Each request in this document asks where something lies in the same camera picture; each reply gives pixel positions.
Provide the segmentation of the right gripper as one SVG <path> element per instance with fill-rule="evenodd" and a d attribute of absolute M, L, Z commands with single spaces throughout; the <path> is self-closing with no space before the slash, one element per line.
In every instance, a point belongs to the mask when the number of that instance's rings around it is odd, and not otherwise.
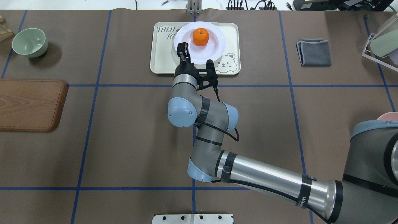
<path fill-rule="evenodd" d="M 199 82 L 197 69 L 190 64 L 191 56 L 189 53 L 189 44 L 187 42 L 177 45 L 177 56 L 180 64 L 174 72 L 174 82 Z"/>

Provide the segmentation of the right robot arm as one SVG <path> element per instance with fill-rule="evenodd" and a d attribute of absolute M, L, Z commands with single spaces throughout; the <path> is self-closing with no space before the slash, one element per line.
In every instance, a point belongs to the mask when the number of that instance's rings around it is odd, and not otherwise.
<path fill-rule="evenodd" d="M 176 49 L 167 117 L 176 127 L 197 126 L 188 175 L 202 182 L 234 183 L 270 192 L 309 209 L 329 224 L 397 223 L 397 121 L 359 123 L 350 139 L 342 180 L 321 181 L 221 149 L 224 135 L 236 130 L 235 107 L 198 95 L 209 82 L 217 91 L 212 60 L 205 69 L 191 63 L 188 43 Z"/>

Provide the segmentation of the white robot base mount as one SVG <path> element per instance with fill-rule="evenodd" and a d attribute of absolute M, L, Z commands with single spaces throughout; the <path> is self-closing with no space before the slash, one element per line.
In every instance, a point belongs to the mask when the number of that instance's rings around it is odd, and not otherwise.
<path fill-rule="evenodd" d="M 234 224 L 230 214 L 159 214 L 152 224 Z"/>

